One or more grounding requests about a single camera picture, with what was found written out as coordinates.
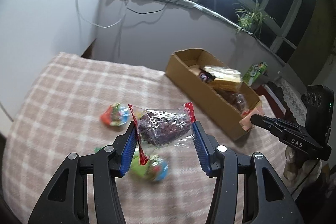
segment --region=potted plant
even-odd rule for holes
[[[270,17],[269,15],[263,14],[258,0],[255,0],[255,7],[253,9],[244,7],[242,5],[240,5],[240,7],[241,8],[239,9],[235,9],[239,25],[239,28],[236,29],[237,33],[239,33],[241,30],[245,30],[255,35],[258,34],[258,37],[260,37],[261,27],[263,25],[264,19],[274,18]]]

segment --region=plastic wrapper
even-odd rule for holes
[[[242,116],[249,113],[250,109],[243,94],[217,89],[215,89],[215,91],[223,97],[225,101],[235,107]]]
[[[129,105],[137,129],[140,164],[148,161],[156,148],[161,146],[194,146],[191,115],[192,103],[178,109],[150,109]]]
[[[213,88],[238,92],[242,86],[241,73],[235,69],[204,66],[203,70],[215,77],[213,81],[209,82]]]

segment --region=checkered tablecloth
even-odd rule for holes
[[[274,117],[261,97],[267,116]],[[41,72],[27,94],[8,136],[3,158],[6,202],[27,223],[48,181],[71,152],[92,154],[95,147],[113,143],[127,126],[110,129],[99,115],[113,102],[150,108],[178,108],[189,102],[162,71],[142,66],[87,60],[60,53]],[[236,152],[260,151],[281,174],[285,145],[261,128],[232,142],[199,108],[195,116],[208,134]],[[117,179],[126,222],[205,223],[215,179],[202,172],[195,149],[164,148],[169,175],[151,184],[130,172]],[[92,177],[88,181],[90,223],[96,223]],[[243,213],[243,178],[239,176],[236,220]]]

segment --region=brown cardboard box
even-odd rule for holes
[[[168,62],[166,75],[182,89],[224,132],[233,140],[237,140],[246,131],[239,124],[242,119],[238,110],[226,102],[208,84],[202,82],[189,67],[205,65],[227,67],[211,53],[201,48],[191,48],[174,52]],[[259,103],[258,95],[245,83],[242,93],[250,109]]]

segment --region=screw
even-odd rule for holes
[[[77,158],[77,154],[76,154],[76,153],[71,153],[71,154],[69,154],[69,156],[68,156],[68,159],[69,159],[69,160],[74,160],[75,158]]]
[[[217,150],[219,152],[225,152],[227,150],[226,146],[225,145],[218,145],[217,146]]]
[[[264,155],[260,152],[255,152],[254,157],[258,160],[261,160],[264,157]]]
[[[108,145],[107,147],[104,148],[105,152],[112,152],[114,150],[114,147],[112,145]]]

